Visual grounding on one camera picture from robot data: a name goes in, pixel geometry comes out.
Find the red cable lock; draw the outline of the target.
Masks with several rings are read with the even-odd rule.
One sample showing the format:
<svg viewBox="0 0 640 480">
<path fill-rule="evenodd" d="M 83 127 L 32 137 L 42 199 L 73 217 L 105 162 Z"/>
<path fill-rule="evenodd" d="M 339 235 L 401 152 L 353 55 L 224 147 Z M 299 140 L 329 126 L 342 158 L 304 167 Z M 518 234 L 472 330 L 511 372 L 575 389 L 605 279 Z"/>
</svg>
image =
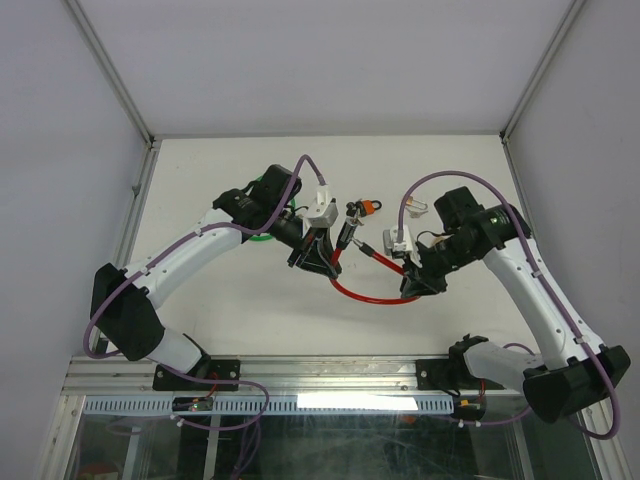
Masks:
<svg viewBox="0 0 640 480">
<path fill-rule="evenodd" d="M 344 221 L 330 258 L 330 265 L 338 270 L 344 252 L 348 247 L 354 247 L 368 260 L 368 266 L 348 256 L 344 265 L 347 279 L 344 280 L 343 276 L 339 275 L 336 279 L 330 280 L 331 285 L 340 294 L 365 304 L 399 306 L 416 303 L 419 300 L 417 296 L 404 298 L 399 293 L 393 294 L 383 290 L 389 286 L 390 274 L 402 275 L 403 269 L 368 243 L 357 239 L 356 230 L 359 226 L 360 223 L 355 219 L 348 218 Z"/>
</svg>

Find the silver keys of red lock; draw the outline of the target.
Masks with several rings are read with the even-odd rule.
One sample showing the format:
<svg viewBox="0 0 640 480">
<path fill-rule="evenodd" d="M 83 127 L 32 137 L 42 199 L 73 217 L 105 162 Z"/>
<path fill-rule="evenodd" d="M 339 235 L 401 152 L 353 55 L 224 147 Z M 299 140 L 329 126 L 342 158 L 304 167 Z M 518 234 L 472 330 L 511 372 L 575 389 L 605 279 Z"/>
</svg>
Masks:
<svg viewBox="0 0 640 480">
<path fill-rule="evenodd" d="M 362 203 L 360 200 L 355 202 L 349 202 L 346 205 L 347 221 L 351 225 L 363 226 L 362 218 L 365 216 L 365 214 L 366 214 L 366 211 L 364 210 L 364 207 L 362 206 Z"/>
</svg>

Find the green cable lock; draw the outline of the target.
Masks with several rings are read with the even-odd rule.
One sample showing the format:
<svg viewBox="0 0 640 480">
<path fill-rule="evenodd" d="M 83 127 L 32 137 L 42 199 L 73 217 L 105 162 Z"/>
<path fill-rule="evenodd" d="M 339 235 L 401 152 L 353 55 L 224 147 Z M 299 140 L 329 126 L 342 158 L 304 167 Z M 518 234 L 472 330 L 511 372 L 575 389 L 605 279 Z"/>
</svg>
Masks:
<svg viewBox="0 0 640 480">
<path fill-rule="evenodd" d="M 258 227 L 262 227 L 271 217 L 283 197 L 283 193 L 289 184 L 291 176 L 292 172 L 275 165 L 269 167 L 264 175 L 253 182 L 253 186 L 249 191 L 249 197 L 258 204 L 261 208 L 261 213 L 258 216 L 258 220 L 256 220 L 257 226 L 251 228 L 257 229 Z M 279 210 L 279 213 L 282 213 L 284 210 L 292 210 L 292 206 L 295 206 L 294 198 L 301 190 L 301 187 L 302 182 L 300 178 L 298 178 L 287 197 L 286 203 L 283 208 Z M 267 231 L 264 231 L 260 235 L 251 236 L 249 241 L 256 243 L 263 242 L 265 239 L 272 240 L 274 238 Z"/>
</svg>

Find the orange black padlock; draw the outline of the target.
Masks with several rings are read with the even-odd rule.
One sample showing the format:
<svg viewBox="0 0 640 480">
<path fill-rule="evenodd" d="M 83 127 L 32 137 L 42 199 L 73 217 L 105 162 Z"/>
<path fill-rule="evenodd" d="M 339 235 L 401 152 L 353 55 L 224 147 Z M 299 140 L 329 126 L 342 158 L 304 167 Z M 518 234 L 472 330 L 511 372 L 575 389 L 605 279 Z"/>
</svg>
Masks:
<svg viewBox="0 0 640 480">
<path fill-rule="evenodd" d="M 368 217 L 373 215 L 382 208 L 382 203 L 379 200 L 361 199 L 359 201 L 359 210 L 361 217 Z"/>
</svg>

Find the small brass long-shackle padlock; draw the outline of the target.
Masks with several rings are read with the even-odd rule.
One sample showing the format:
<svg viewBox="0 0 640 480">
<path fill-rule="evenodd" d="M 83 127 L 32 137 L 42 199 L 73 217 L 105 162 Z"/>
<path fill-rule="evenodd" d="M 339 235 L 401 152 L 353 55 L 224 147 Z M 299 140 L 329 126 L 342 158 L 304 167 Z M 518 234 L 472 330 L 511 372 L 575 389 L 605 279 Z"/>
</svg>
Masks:
<svg viewBox="0 0 640 480">
<path fill-rule="evenodd" d="M 429 212 L 429 206 L 413 196 L 410 196 L 404 202 L 404 209 L 411 218 L 420 218 Z"/>
</svg>

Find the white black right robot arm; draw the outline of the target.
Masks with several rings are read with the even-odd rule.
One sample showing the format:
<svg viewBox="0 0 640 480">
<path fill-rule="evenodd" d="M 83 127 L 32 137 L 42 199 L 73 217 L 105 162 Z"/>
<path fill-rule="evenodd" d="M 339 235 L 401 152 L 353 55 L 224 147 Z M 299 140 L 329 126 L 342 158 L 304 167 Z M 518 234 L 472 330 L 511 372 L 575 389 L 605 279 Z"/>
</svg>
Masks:
<svg viewBox="0 0 640 480">
<path fill-rule="evenodd" d="M 486 379 L 516 390 L 547 423 L 608 398 L 631 359 L 622 346 L 607 346 L 571 306 L 519 212 L 504 205 L 486 209 L 466 187 L 445 193 L 435 207 L 445 237 L 434 245 L 407 228 L 391 231 L 392 255 L 403 261 L 402 297 L 443 293 L 447 275 L 480 261 L 508 292 L 539 348 L 523 354 L 466 335 L 449 349 L 450 381 L 469 387 Z"/>
</svg>

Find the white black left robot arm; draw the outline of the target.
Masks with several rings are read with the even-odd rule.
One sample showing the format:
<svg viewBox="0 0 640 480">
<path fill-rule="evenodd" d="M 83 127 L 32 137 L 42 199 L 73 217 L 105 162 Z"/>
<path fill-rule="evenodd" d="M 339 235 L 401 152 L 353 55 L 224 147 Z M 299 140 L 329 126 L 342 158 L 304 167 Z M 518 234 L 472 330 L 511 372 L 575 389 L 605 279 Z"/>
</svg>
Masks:
<svg viewBox="0 0 640 480">
<path fill-rule="evenodd" d="M 146 259 L 118 268 L 103 265 L 94 276 L 90 325 L 129 361 L 149 359 L 169 366 L 188 388 L 209 377 L 205 351 L 185 334 L 164 326 L 157 315 L 165 300 L 202 267 L 262 234 L 289 247 L 291 268 L 336 279 L 330 240 L 338 210 L 324 178 L 313 200 L 297 213 L 290 204 L 301 191 L 297 172 L 278 164 L 244 188 L 219 195 L 179 239 Z"/>
</svg>

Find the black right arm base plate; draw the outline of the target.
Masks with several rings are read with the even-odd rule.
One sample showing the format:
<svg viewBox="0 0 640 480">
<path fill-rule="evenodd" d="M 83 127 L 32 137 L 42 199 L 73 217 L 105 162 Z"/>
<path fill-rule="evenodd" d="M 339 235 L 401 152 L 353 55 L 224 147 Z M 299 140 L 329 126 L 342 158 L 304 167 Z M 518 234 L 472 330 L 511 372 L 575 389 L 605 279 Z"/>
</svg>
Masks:
<svg viewBox="0 0 640 480">
<path fill-rule="evenodd" d="M 461 373 L 448 358 L 423 358 L 415 361 L 417 388 L 421 391 L 458 391 L 464 384 Z"/>
</svg>

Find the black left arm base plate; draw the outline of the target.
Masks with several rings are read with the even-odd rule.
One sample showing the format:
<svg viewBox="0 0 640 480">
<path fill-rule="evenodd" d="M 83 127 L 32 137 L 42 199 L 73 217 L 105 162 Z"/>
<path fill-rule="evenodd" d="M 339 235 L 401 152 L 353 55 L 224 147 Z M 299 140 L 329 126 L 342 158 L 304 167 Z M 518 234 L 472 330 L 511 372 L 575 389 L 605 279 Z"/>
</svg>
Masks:
<svg viewBox="0 0 640 480">
<path fill-rule="evenodd" d="M 237 391 L 241 361 L 211 357 L 202 361 L 185 377 L 157 365 L 152 390 L 158 392 L 215 392 Z"/>
</svg>

